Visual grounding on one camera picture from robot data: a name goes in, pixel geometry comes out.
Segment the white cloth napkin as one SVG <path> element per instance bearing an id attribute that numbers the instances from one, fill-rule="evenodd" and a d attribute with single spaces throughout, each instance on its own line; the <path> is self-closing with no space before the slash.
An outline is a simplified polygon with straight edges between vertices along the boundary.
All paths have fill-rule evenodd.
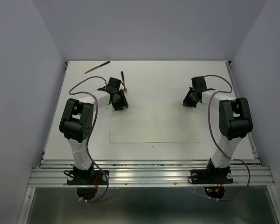
<path id="1" fill-rule="evenodd" d="M 198 143 L 194 110 L 179 103 L 134 104 L 112 111 L 110 143 Z"/>

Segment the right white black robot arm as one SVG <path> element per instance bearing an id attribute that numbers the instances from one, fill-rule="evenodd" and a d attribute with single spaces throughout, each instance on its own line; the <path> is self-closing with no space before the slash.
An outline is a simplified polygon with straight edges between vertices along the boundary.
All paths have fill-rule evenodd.
<path id="1" fill-rule="evenodd" d="M 208 106 L 208 129 L 216 146 L 216 151 L 209 159 L 205 170 L 191 170 L 190 180 L 194 184 L 224 179 L 231 181 L 230 163 L 235 160 L 233 158 L 235 149 L 253 129 L 248 100 L 230 97 L 226 95 L 227 93 L 191 87 L 183 100 L 183 105 L 190 108 L 195 108 L 198 103 Z M 219 142 L 216 142 L 211 127 L 211 108 L 219 112 L 218 125 L 221 133 Z"/>

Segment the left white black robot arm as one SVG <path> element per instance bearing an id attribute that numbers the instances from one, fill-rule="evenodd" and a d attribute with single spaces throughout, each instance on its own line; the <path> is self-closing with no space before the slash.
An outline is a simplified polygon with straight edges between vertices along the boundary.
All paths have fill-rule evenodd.
<path id="1" fill-rule="evenodd" d="M 74 158 L 72 170 L 64 172 L 68 185 L 94 182 L 95 163 L 90 158 L 88 144 L 96 124 L 98 110 L 112 105 L 115 111 L 121 111 L 129 106 L 123 89 L 97 90 L 95 93 L 82 91 L 81 94 L 86 94 L 87 97 L 67 100 L 59 124 L 59 130 L 68 140 Z"/>

